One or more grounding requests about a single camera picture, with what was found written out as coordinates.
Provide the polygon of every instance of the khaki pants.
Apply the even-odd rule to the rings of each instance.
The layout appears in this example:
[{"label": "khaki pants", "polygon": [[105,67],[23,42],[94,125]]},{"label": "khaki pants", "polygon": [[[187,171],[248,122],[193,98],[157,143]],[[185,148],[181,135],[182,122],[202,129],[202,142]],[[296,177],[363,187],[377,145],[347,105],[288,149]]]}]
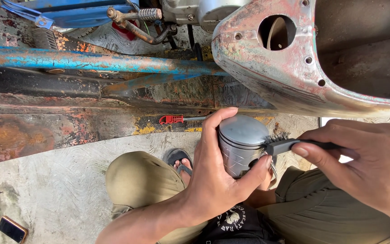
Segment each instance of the khaki pants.
[{"label": "khaki pants", "polygon": [[[116,158],[106,171],[113,218],[164,201],[186,188],[173,167],[146,152]],[[282,177],[276,204],[259,208],[292,244],[388,244],[390,219],[333,186],[318,169],[290,167]],[[191,243],[207,222],[174,230],[160,244]]]}]

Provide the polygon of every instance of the smartphone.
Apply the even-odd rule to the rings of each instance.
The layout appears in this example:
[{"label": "smartphone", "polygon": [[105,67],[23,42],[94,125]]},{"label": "smartphone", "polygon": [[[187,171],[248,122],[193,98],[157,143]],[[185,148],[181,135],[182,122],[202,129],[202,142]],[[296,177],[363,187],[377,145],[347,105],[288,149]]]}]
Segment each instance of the smartphone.
[{"label": "smartphone", "polygon": [[9,219],[7,216],[3,216],[0,220],[0,231],[19,244],[23,243],[26,235],[28,235],[27,229]]}]

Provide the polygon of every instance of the black wire brush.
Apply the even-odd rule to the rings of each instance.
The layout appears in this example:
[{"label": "black wire brush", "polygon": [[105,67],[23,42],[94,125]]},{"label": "black wire brush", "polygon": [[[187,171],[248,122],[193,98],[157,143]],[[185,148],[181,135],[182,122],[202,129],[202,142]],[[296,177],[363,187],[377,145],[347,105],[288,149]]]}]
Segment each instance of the black wire brush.
[{"label": "black wire brush", "polygon": [[266,136],[265,138],[265,151],[268,155],[278,155],[280,153],[288,152],[291,150],[291,147],[299,142],[306,142],[306,143],[311,143],[314,145],[317,145],[321,147],[324,150],[332,150],[332,149],[340,149],[344,148],[341,147],[335,143],[332,142],[319,142],[319,141],[313,141],[313,140],[300,140],[300,139],[293,139],[293,138],[288,138],[290,133],[287,132],[282,132],[278,135],[273,135],[273,136]]}]

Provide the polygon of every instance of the black t-shirt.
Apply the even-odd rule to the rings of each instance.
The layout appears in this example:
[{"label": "black t-shirt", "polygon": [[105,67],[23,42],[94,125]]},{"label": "black t-shirt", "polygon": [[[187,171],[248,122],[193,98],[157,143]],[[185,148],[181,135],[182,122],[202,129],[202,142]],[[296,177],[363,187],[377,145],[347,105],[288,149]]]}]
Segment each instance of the black t-shirt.
[{"label": "black t-shirt", "polygon": [[210,220],[194,244],[279,244],[280,240],[261,212],[237,204]]}]

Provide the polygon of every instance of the concrete floor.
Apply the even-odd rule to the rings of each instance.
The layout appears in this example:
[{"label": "concrete floor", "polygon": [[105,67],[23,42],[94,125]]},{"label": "concrete floor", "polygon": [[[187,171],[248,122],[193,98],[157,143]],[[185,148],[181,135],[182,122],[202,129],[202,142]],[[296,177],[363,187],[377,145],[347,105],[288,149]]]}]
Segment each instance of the concrete floor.
[{"label": "concrete floor", "polygon": [[[366,121],[390,122],[390,118]],[[317,127],[316,117],[290,114],[279,114],[268,124],[272,132],[291,132],[291,138]],[[0,218],[6,215],[27,228],[26,244],[92,244],[111,221],[104,175],[112,160],[138,150],[162,158],[176,147],[193,157],[200,135],[167,132],[130,136],[1,162]],[[278,158],[279,175],[291,165],[313,168],[305,159],[284,153]],[[14,242],[0,232],[0,243]]]}]

